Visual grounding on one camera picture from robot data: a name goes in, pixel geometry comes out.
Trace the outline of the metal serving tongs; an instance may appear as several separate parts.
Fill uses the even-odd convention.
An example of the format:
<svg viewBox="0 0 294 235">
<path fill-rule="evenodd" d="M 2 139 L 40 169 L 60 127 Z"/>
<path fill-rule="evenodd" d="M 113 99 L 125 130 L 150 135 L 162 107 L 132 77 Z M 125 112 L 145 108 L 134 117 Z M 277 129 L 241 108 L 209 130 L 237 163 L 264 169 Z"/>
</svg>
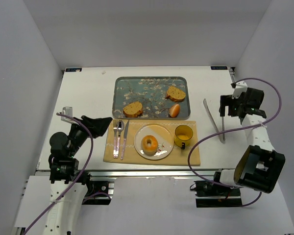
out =
<svg viewBox="0 0 294 235">
<path fill-rule="evenodd" d="M 216 133 L 220 133 L 220 131 L 219 131 L 218 127 L 217 127 L 217 124 L 216 124 L 216 122 L 215 122 L 215 120 L 214 120 L 214 118 L 213 118 L 213 116 L 212 116 L 212 114 L 211 114 L 211 112 L 209 110 L 209 107 L 208 107 L 208 104 L 207 104 L 207 100 L 204 98 L 202 103 L 203 103 L 203 106 L 204 106 L 204 108 L 206 110 L 206 113 L 208 115 L 208 118 L 210 119 L 210 122 L 211 122 L 211 124 L 212 124 L 215 132 Z M 219 134 L 218 137 L 219 137 L 219 140 L 220 140 L 221 143 L 225 143 L 225 134 L 224 133 L 223 134 Z"/>
</svg>

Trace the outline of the orange glazed bagel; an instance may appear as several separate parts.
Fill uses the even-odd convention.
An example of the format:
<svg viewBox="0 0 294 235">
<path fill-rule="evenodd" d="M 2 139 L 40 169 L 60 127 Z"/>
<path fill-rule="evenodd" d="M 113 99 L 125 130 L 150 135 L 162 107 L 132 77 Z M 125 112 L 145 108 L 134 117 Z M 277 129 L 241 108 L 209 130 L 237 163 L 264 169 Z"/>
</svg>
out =
<svg viewBox="0 0 294 235">
<path fill-rule="evenodd" d="M 158 141 L 153 135 L 146 135 L 141 140 L 141 147 L 145 154 L 152 156 L 158 150 Z"/>
</svg>

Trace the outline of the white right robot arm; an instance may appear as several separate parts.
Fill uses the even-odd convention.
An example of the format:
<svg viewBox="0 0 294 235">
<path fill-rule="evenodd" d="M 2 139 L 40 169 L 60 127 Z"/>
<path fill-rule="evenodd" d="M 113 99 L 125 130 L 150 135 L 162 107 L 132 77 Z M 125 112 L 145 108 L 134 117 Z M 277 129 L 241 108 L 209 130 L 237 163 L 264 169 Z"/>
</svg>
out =
<svg viewBox="0 0 294 235">
<path fill-rule="evenodd" d="M 235 88 L 232 95 L 220 97 L 220 116 L 238 117 L 245 128 L 247 150 L 235 169 L 214 174 L 217 183 L 271 193 L 285 164 L 285 156 L 275 151 L 264 126 L 267 115 L 260 109 L 264 92 Z"/>
</svg>

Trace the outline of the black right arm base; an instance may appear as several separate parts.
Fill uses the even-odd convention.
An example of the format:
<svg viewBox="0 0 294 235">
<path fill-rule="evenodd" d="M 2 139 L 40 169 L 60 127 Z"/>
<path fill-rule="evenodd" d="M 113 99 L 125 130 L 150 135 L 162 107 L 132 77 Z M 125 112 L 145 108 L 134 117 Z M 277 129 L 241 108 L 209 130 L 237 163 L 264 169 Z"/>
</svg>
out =
<svg viewBox="0 0 294 235">
<path fill-rule="evenodd" d="M 195 193 L 197 208 L 235 208 L 241 207 L 239 188 L 228 188 L 207 181 L 194 181 L 190 191 Z"/>
</svg>

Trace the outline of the left bread slice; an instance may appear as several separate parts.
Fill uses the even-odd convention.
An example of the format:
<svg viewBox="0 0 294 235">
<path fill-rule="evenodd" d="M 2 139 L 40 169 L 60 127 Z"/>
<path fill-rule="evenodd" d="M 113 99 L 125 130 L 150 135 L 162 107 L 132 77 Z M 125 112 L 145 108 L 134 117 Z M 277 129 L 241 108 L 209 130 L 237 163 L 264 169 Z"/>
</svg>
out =
<svg viewBox="0 0 294 235">
<path fill-rule="evenodd" d="M 127 118 L 137 118 L 143 113 L 143 105 L 139 101 L 132 102 L 123 108 L 123 114 Z"/>
</svg>

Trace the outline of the right bread slice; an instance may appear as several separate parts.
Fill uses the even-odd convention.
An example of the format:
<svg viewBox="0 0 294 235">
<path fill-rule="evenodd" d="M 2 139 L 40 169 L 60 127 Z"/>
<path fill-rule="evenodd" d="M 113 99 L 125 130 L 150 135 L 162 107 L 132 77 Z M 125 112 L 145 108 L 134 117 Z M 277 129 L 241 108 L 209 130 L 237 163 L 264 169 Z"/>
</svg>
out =
<svg viewBox="0 0 294 235">
<path fill-rule="evenodd" d="M 166 99 L 170 99 L 173 102 L 182 102 L 186 97 L 186 93 L 181 89 L 170 86 L 167 90 Z"/>
</svg>

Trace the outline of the small orange bread roll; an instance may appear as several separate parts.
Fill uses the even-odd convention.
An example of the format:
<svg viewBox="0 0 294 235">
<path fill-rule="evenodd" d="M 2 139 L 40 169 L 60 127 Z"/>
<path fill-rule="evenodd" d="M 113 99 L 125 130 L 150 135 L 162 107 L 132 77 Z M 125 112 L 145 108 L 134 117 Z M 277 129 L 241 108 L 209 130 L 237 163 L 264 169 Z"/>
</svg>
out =
<svg viewBox="0 0 294 235">
<path fill-rule="evenodd" d="M 180 105 L 179 104 L 174 104 L 171 106 L 170 110 L 169 110 L 169 115 L 172 118 L 175 118 L 178 116 L 180 112 Z"/>
</svg>

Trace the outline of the silver spoon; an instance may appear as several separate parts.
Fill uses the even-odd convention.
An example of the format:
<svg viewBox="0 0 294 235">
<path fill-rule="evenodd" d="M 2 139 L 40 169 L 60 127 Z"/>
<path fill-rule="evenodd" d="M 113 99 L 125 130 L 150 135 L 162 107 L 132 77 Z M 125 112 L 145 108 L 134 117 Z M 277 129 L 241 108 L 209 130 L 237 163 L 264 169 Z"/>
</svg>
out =
<svg viewBox="0 0 294 235">
<path fill-rule="evenodd" d="M 115 158 L 118 158 L 119 156 L 119 150 L 120 150 L 120 142 L 121 142 L 121 133 L 124 130 L 124 122 L 123 120 L 120 120 L 118 123 L 118 130 L 117 130 L 117 143 L 116 143 L 116 151 L 115 151 Z"/>
</svg>

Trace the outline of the silver table knife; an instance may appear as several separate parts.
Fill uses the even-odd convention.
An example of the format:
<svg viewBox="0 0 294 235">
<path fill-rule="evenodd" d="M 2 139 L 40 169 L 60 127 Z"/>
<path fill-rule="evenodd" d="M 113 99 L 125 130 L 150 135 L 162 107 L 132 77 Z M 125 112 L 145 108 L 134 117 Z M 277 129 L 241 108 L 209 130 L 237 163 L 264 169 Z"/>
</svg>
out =
<svg viewBox="0 0 294 235">
<path fill-rule="evenodd" d="M 130 124 L 130 120 L 127 121 L 126 126 L 125 126 L 125 130 L 124 130 L 124 134 L 123 134 L 123 146 L 122 146 L 122 152 L 121 152 L 121 158 L 120 158 L 121 161 L 123 160 L 123 157 L 124 157 L 129 124 Z"/>
</svg>

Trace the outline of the right blue corner label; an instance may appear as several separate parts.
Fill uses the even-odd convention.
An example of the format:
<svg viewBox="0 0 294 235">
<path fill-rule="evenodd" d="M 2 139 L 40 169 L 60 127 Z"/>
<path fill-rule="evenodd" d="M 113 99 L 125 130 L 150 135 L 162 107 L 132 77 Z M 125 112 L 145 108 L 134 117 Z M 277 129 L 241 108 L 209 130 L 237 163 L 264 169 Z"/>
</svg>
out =
<svg viewBox="0 0 294 235">
<path fill-rule="evenodd" d="M 228 70 L 227 66 L 211 66 L 211 70 Z"/>
</svg>

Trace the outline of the blue corner label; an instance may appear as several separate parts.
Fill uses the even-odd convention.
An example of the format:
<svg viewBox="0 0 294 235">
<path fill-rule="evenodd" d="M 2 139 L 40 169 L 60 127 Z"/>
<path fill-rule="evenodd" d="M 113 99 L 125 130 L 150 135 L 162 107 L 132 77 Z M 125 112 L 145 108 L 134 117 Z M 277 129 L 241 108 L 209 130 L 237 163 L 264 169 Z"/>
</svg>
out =
<svg viewBox="0 0 294 235">
<path fill-rule="evenodd" d="M 65 72 L 81 72 L 82 68 L 66 68 Z"/>
<path fill-rule="evenodd" d="M 211 66 L 211 70 L 228 70 L 227 66 Z"/>
</svg>

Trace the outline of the yellow mug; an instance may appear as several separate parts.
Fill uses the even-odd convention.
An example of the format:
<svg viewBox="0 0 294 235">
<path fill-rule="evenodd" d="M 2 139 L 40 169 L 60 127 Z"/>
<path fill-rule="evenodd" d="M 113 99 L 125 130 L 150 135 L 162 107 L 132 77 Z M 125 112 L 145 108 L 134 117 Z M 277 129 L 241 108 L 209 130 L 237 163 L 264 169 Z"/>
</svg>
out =
<svg viewBox="0 0 294 235">
<path fill-rule="evenodd" d="M 181 149 L 185 149 L 193 138 L 193 130 L 187 125 L 179 125 L 174 131 L 174 143 Z"/>
</svg>

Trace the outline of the left blue corner label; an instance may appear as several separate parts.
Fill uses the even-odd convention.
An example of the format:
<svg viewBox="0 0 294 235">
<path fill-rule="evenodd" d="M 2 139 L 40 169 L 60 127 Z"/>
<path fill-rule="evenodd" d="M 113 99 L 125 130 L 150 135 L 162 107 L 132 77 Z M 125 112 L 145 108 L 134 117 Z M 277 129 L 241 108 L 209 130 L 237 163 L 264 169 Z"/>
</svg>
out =
<svg viewBox="0 0 294 235">
<path fill-rule="evenodd" d="M 66 68 L 65 72 L 81 72 L 82 68 Z"/>
</svg>

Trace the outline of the blue floral serving tray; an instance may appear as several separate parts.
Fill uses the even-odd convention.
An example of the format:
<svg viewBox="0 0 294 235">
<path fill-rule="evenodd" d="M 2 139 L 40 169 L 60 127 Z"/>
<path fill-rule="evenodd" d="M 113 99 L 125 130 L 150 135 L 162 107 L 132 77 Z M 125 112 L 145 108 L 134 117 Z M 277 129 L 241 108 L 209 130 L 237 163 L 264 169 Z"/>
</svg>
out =
<svg viewBox="0 0 294 235">
<path fill-rule="evenodd" d="M 170 119 L 169 109 L 175 102 L 166 99 L 170 86 L 179 88 L 186 93 L 180 102 L 177 120 L 186 120 L 191 114 L 187 81 L 180 76 L 156 77 L 119 77 L 115 82 L 112 115 L 117 119 L 126 119 L 123 108 L 138 101 L 143 105 L 141 119 Z"/>
</svg>

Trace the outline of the aluminium table front rail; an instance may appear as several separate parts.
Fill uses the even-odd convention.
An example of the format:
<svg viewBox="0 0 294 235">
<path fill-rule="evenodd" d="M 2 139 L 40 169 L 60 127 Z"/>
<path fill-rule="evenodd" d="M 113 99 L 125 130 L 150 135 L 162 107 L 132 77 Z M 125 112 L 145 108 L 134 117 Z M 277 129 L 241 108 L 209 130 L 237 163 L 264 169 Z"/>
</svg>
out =
<svg viewBox="0 0 294 235">
<path fill-rule="evenodd" d="M 213 176 L 216 169 L 197 169 L 196 172 L 204 177 Z M 93 177 L 159 177 L 159 176 L 172 176 L 172 177 L 195 177 L 196 175 L 189 169 L 184 170 L 93 170 L 89 171 Z M 35 176 L 49 176 L 49 171 L 36 171 Z"/>
</svg>

